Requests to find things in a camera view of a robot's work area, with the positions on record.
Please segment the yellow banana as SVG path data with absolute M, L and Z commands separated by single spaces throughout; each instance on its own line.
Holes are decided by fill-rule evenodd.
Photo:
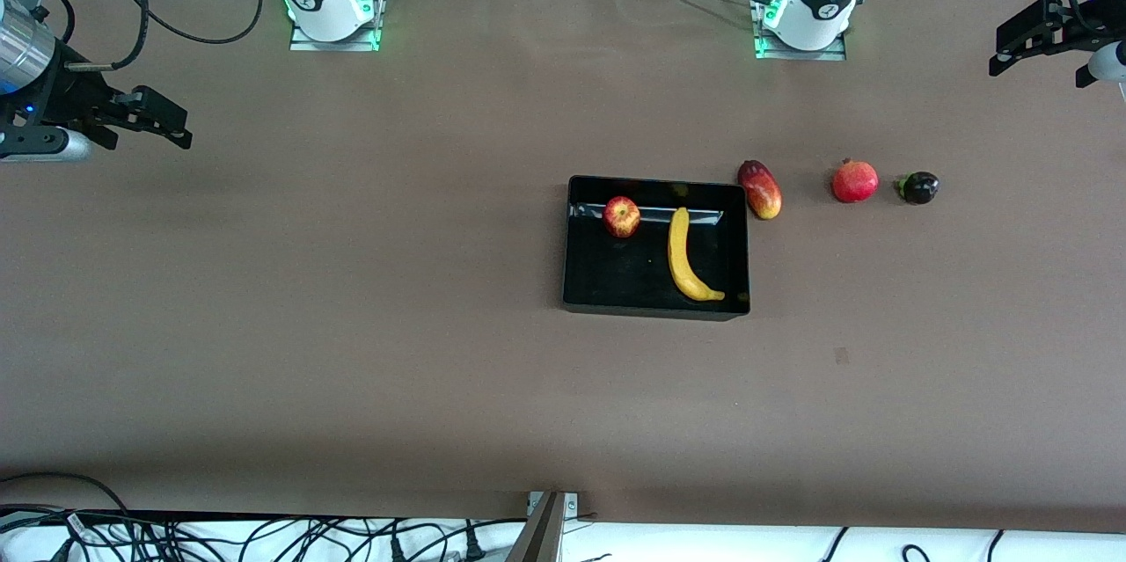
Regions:
M 687 298 L 696 302 L 720 302 L 727 294 L 712 289 L 692 270 L 688 257 L 688 234 L 691 229 L 691 213 L 686 207 L 674 209 L 667 240 L 667 253 L 670 274 L 676 288 Z

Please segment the red yellow apple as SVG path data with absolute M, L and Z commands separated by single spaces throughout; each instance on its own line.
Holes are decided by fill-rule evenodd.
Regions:
M 604 228 L 614 238 L 625 240 L 636 233 L 642 222 L 640 207 L 631 197 L 616 196 L 604 205 Z

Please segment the black rectangular plastic tray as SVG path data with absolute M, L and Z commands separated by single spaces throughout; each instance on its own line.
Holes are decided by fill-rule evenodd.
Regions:
M 619 196 L 640 209 L 640 226 L 631 237 L 614 237 L 604 225 L 604 209 Z M 674 283 L 668 244 L 680 208 L 689 218 L 691 271 L 723 298 L 691 298 Z M 574 176 L 568 181 L 562 302 L 571 312 L 604 315 L 711 321 L 748 315 L 748 242 L 739 186 Z

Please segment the dark purple mangosteen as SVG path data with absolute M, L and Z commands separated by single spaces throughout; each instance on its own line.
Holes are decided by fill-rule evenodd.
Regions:
M 938 191 L 940 191 L 940 178 L 929 171 L 906 173 L 896 181 L 897 196 L 910 205 L 929 204 Z

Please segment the red pomegranate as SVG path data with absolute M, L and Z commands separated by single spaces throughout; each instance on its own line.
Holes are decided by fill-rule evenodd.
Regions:
M 842 204 L 857 204 L 869 199 L 878 186 L 881 177 L 872 164 L 848 158 L 833 173 L 830 189 Z

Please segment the red yellow mango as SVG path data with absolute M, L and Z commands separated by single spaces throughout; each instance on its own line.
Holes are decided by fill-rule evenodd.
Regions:
M 744 161 L 736 173 L 749 209 L 757 220 L 774 220 L 783 209 L 783 194 L 771 170 L 757 160 Z

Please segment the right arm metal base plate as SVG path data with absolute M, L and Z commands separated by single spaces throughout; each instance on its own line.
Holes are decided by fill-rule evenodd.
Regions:
M 385 0 L 284 0 L 289 50 L 369 53 L 381 47 Z

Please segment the metal frame bracket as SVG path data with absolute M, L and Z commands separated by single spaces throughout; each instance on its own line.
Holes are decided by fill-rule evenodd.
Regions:
M 558 490 L 530 493 L 528 519 L 504 562 L 560 562 L 563 527 L 578 517 L 577 493 Z

